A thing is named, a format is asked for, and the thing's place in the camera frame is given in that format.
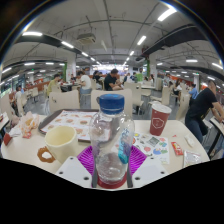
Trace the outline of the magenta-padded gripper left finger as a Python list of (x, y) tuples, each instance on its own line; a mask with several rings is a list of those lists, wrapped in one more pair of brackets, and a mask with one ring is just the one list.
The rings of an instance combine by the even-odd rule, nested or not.
[(56, 175), (84, 188), (95, 187), (97, 174), (92, 147), (86, 147), (77, 157), (68, 157)]

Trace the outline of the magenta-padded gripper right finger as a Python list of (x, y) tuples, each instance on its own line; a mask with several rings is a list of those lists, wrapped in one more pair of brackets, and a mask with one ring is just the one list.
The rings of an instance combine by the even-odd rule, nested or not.
[(127, 186), (140, 188), (168, 175), (161, 162), (146, 156), (137, 147), (131, 147), (128, 163)]

